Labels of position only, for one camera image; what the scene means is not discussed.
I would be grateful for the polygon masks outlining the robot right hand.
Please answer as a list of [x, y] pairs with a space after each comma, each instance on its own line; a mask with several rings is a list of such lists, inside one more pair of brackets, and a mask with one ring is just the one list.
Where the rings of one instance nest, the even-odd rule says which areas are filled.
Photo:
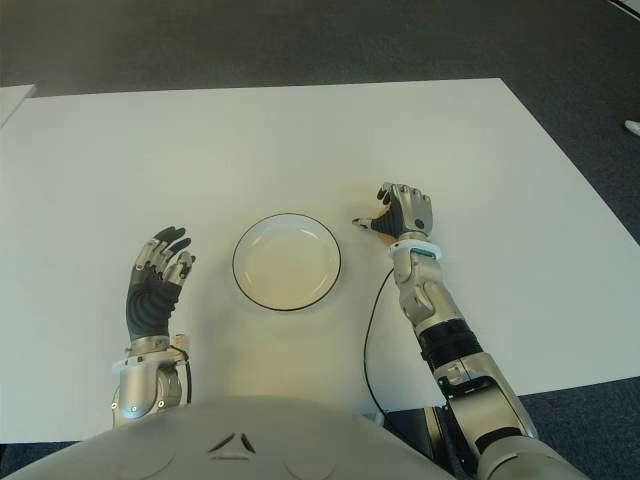
[[373, 218], [357, 217], [352, 224], [376, 234], [386, 245], [400, 240], [428, 241], [433, 228], [431, 199], [406, 184], [383, 183], [376, 198], [381, 210]]

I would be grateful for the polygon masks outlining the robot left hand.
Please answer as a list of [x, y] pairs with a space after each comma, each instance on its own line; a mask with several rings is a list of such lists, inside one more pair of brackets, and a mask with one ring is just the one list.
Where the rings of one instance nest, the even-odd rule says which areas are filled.
[[131, 342], [169, 335], [169, 319], [179, 301], [195, 257], [184, 227], [167, 227], [148, 240], [130, 275], [125, 318]]

